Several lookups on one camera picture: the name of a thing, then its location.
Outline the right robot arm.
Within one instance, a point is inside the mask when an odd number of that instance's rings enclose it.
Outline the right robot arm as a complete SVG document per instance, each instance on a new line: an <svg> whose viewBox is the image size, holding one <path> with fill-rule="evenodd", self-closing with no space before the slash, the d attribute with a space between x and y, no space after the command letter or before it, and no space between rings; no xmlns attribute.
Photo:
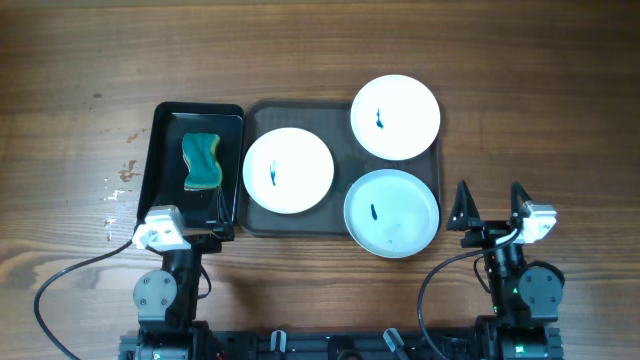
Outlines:
<svg viewBox="0 0 640 360"><path fill-rule="evenodd" d="M487 274L492 316L474 325L472 348L478 359L540 359L564 357L558 320L564 274L544 261L528 261L523 248L543 239L556 224L550 204L535 203L522 185L511 186L511 217L483 220L464 181L457 186L447 222L462 231L463 248L479 248Z"/></svg>

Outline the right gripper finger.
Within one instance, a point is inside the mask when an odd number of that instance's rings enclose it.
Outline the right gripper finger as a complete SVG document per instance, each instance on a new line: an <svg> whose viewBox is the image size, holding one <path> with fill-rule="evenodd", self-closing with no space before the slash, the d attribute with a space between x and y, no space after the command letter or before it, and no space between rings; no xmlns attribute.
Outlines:
<svg viewBox="0 0 640 360"><path fill-rule="evenodd" d="M530 214L531 197L519 181L511 185L511 217L527 217Z"/></svg>
<svg viewBox="0 0 640 360"><path fill-rule="evenodd" d="M446 229L450 231L467 231L479 227L480 215L471 192L464 180L457 185L456 197Z"/></svg>

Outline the white plate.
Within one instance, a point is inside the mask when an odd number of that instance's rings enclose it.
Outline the white plate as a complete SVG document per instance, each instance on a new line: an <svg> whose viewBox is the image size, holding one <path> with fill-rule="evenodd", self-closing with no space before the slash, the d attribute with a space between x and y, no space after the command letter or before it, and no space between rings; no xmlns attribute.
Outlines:
<svg viewBox="0 0 640 360"><path fill-rule="evenodd" d="M363 175L347 192L344 222L354 241L384 258L405 258L425 249L439 230L433 192L416 176L396 169Z"/></svg>
<svg viewBox="0 0 640 360"><path fill-rule="evenodd" d="M242 177L249 196L278 214L296 214L318 204L335 173L328 146L315 134L285 127L260 136L249 147Z"/></svg>
<svg viewBox="0 0 640 360"><path fill-rule="evenodd" d="M441 113L434 94L420 81L405 75L384 75L358 91L350 121L355 138L369 153L404 161L434 143Z"/></svg>

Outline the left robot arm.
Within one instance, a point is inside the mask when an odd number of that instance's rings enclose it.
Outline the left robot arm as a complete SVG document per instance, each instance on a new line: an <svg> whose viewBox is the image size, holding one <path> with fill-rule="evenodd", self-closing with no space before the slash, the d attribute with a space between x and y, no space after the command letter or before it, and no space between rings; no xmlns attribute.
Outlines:
<svg viewBox="0 0 640 360"><path fill-rule="evenodd" d="M202 256L219 253L222 243L234 239L238 191L215 190L204 234L185 234L184 215L173 204L156 206L155 190L143 190L133 243L162 257L159 270L136 283L133 300L138 308L139 331L122 359L221 359L224 355L209 325L196 319L197 303L204 298L199 281L205 275Z"/></svg>

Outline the green yellow sponge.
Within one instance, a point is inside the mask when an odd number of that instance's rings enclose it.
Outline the green yellow sponge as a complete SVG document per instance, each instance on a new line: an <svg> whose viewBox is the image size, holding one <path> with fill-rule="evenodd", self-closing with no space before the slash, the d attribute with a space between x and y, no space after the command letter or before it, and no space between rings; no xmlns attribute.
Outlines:
<svg viewBox="0 0 640 360"><path fill-rule="evenodd" d="M186 133L182 140L183 160L188 174L184 180L186 191L211 190L221 186L223 172L217 160L221 138L211 133Z"/></svg>

